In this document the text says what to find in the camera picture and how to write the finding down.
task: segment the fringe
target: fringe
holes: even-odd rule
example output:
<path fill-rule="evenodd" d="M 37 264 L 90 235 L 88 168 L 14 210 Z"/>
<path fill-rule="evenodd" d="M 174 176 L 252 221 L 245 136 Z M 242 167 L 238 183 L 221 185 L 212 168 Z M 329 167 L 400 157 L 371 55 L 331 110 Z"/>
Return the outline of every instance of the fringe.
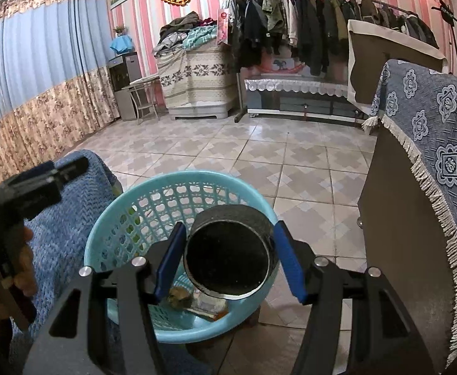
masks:
<path fill-rule="evenodd" d="M 454 280 L 454 320 L 452 324 L 452 336 L 450 353 L 447 357 L 447 366 L 457 357 L 457 225 L 454 217 L 447 205 L 445 197 L 440 189 L 440 186 L 433 179 L 431 174 L 426 169 L 421 157 L 421 153 L 414 142 L 400 129 L 390 117 L 384 115 L 381 119 L 383 125 L 397 138 L 403 146 L 409 159 L 412 163 L 411 171 L 414 174 L 421 190 L 430 199 L 435 215 L 440 222 L 444 235 L 447 239 L 447 257 L 449 265 L 452 269 L 452 278 Z"/>
<path fill-rule="evenodd" d="M 369 117 L 367 120 L 364 121 L 362 124 L 362 129 L 365 131 L 365 133 L 369 133 L 372 127 L 375 127 L 378 125 L 378 116 L 375 115 L 373 117 Z"/>

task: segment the metal screw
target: metal screw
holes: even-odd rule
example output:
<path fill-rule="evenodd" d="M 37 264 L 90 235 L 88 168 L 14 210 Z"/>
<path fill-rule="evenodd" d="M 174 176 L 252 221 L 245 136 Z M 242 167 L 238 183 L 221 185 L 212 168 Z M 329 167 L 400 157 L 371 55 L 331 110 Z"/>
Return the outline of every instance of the metal screw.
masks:
<path fill-rule="evenodd" d="M 82 267 L 80 270 L 79 270 L 79 276 L 81 277 L 87 277 L 89 275 L 91 275 L 93 272 L 93 268 L 92 267 Z"/>
<path fill-rule="evenodd" d="M 132 260 L 132 265 L 134 267 L 141 267 L 147 263 L 147 260 L 144 257 L 135 257 Z"/>
<path fill-rule="evenodd" d="M 381 276 L 381 269 L 376 268 L 376 267 L 370 267 L 367 272 L 373 278 L 379 278 Z"/>
<path fill-rule="evenodd" d="M 326 267 L 327 264 L 329 264 L 329 259 L 327 259 L 325 257 L 317 257 L 317 258 L 315 258 L 314 263 L 318 267 Z"/>

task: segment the white lace cloth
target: white lace cloth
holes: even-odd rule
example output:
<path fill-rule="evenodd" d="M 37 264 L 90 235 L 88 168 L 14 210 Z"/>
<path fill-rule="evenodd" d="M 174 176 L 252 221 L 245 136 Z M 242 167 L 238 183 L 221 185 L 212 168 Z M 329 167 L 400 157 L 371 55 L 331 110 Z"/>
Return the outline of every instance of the white lace cloth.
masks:
<path fill-rule="evenodd" d="M 329 96 L 347 97 L 348 86 L 314 80 L 310 77 L 248 78 L 244 81 L 246 89 L 251 91 L 294 91 L 296 93 L 319 93 Z"/>

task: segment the floral curtain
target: floral curtain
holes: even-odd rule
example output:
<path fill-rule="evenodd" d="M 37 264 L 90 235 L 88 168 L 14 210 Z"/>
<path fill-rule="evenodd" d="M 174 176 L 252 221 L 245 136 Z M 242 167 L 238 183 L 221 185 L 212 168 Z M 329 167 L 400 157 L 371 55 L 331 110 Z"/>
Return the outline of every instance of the floral curtain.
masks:
<path fill-rule="evenodd" d="M 0 183 L 119 116 L 111 39 L 107 0 L 0 3 Z"/>

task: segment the blue plastic basket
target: blue plastic basket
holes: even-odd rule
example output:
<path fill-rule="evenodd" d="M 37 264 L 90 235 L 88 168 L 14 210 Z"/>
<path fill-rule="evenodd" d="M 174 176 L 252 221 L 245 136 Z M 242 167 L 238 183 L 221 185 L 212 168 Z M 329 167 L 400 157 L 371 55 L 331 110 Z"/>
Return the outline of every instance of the blue plastic basket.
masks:
<path fill-rule="evenodd" d="M 187 170 L 157 176 L 120 195 L 95 223 L 84 252 L 84 264 L 97 272 L 120 267 L 135 255 L 145 255 L 150 244 L 168 238 L 177 221 L 190 230 L 195 215 L 217 204 L 246 204 L 277 222 L 272 207 L 256 189 L 222 173 Z M 161 343 L 193 343 L 216 337 L 242 323 L 263 302 L 278 266 L 265 285 L 243 300 L 229 300 L 229 313 L 210 322 L 188 312 L 178 312 L 165 302 L 150 306 L 155 336 Z M 181 263 L 175 286 L 189 290 L 193 284 Z M 110 299 L 107 314 L 118 323 L 117 305 Z"/>

